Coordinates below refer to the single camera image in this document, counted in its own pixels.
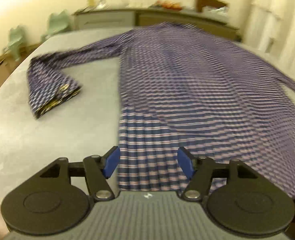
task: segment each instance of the table surface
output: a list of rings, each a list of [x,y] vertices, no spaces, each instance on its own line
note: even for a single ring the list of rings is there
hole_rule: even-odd
[[[83,84],[81,92],[37,120],[28,105],[26,70],[30,59],[51,51],[78,48],[128,30],[111,28],[56,35],[36,49],[2,85],[0,202],[9,191],[58,157],[82,161],[89,155],[103,155],[118,144],[118,58],[64,69]],[[295,93],[288,88],[286,93],[295,103]],[[116,172],[108,183],[116,193]],[[72,178],[72,184],[86,192],[83,178]]]

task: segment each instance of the black circular mount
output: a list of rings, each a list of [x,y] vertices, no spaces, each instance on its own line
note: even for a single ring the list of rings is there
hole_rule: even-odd
[[[207,210],[224,228],[250,237],[283,231],[295,212],[293,201],[280,189],[266,190],[250,181],[215,190],[209,196]]]
[[[72,228],[89,210],[86,194],[68,183],[22,184],[3,200],[6,224],[29,235],[52,235]]]

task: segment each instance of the gray gripper base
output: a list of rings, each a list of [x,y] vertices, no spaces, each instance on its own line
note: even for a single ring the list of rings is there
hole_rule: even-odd
[[[4,240],[241,240],[206,216],[198,203],[175,192],[121,192],[94,205],[89,216],[69,231],[52,236],[11,232]],[[288,240],[285,234],[264,238]]]

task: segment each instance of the green chair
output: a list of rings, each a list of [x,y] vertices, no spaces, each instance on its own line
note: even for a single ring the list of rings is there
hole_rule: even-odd
[[[3,54],[10,51],[15,61],[21,59],[20,48],[26,47],[25,30],[22,26],[17,26],[15,29],[11,28],[9,31],[9,43],[6,48],[3,49]]]
[[[45,42],[51,36],[58,33],[65,33],[72,30],[72,24],[70,21],[70,16],[66,11],[62,11],[60,14],[52,13],[48,20],[48,30],[41,36],[41,42]]]

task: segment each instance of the drawer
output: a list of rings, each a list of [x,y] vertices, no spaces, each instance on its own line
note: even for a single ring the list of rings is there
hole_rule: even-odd
[[[109,27],[131,27],[135,25],[135,12],[93,12],[75,16],[78,30]]]
[[[162,22],[174,22],[174,23],[189,23],[194,24],[198,28],[205,30],[213,35],[227,38],[229,40],[235,40],[237,38],[237,30],[229,26],[222,25],[207,21],[204,19],[198,19],[195,17],[186,16],[173,16],[173,15],[160,15],[153,13],[142,13],[138,16],[139,26],[149,26]]]

